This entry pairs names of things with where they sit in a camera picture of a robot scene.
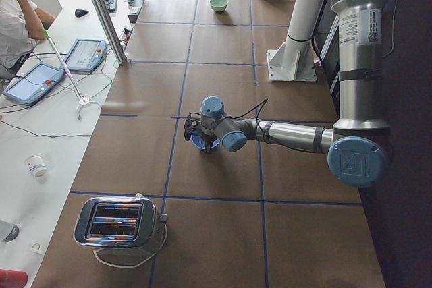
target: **white cup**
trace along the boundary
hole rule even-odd
[[[34,155],[26,159],[26,165],[35,177],[42,177],[47,172],[47,165],[40,155]]]

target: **label on robot arm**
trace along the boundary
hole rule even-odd
[[[360,21],[360,44],[381,44],[381,10],[361,10]]]
[[[347,45],[358,42],[358,13],[340,17],[339,44]]]

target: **white desk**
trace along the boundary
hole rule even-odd
[[[79,7],[87,8],[90,13],[76,18],[74,12]],[[127,4],[118,0],[117,13],[111,14],[111,18],[119,36],[124,26],[130,27],[128,12]],[[70,0],[50,27],[49,34],[61,53],[67,53],[77,38],[107,40],[91,0]],[[52,53],[53,50],[47,41],[42,41],[34,52]],[[59,66],[54,55],[43,61]],[[19,74],[24,74],[37,63],[36,57],[30,58]],[[105,64],[78,83],[82,93],[94,96],[110,83],[116,70],[117,61],[111,52]],[[75,75],[76,80],[83,77],[84,75]],[[61,84],[67,86],[71,82],[66,77]],[[56,86],[49,96],[61,89]],[[103,103],[108,90],[109,86],[94,99]],[[84,107],[81,110],[81,121],[78,121],[77,104],[74,92],[64,90],[29,109],[2,113],[23,107],[15,106],[0,109],[0,114],[4,122],[37,134],[91,134],[101,108],[97,105]],[[3,95],[0,96],[0,107],[10,105],[14,103]],[[43,259],[41,254],[30,248],[38,248],[41,252],[47,249],[89,140],[89,136],[35,137],[0,123],[0,219],[20,226],[20,234],[15,240],[0,242],[0,269],[27,272],[29,279],[26,287],[31,286]],[[41,155],[48,165],[48,172],[40,178],[33,177],[24,164],[26,158],[35,154]]]

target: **tile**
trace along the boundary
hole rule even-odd
[[[100,116],[72,190],[163,195],[176,121]]]
[[[288,27],[254,26],[254,54],[256,64],[267,64],[267,50],[277,50],[286,40]]]
[[[342,183],[331,173],[326,154],[262,144],[261,159],[266,200],[360,202],[357,188]]]
[[[193,23],[196,0],[146,0],[139,22]]]
[[[290,24],[296,0],[252,0],[252,23],[254,25]]]
[[[228,0],[222,13],[215,13],[210,0],[198,0],[195,24],[250,25],[250,0]]]
[[[261,205],[168,199],[152,288],[265,287]]]
[[[256,101],[269,101],[261,119],[284,121],[336,121],[338,116],[329,86],[321,74],[316,82],[269,81],[267,67],[257,67]]]
[[[222,99],[227,113],[233,117],[247,112],[256,105],[253,67],[190,64],[180,115],[185,117],[191,111],[199,112],[202,101],[208,96]]]
[[[94,197],[69,194],[32,287],[147,287],[152,262],[135,269],[112,268],[99,263],[91,248],[74,241],[76,219],[84,203]],[[152,201],[160,210],[161,200]]]
[[[119,67],[101,113],[176,116],[185,69],[183,63],[129,62]]]
[[[186,62],[192,25],[136,24],[125,54],[132,61]]]
[[[189,62],[252,64],[250,26],[195,26]]]
[[[384,288],[361,206],[266,204],[270,287]]]
[[[168,194],[210,198],[260,199],[258,144],[248,141],[235,153],[222,145],[211,154],[185,141],[178,126]]]

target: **red cylinder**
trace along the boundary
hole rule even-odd
[[[0,288],[24,288],[27,280],[25,272],[0,269]]]

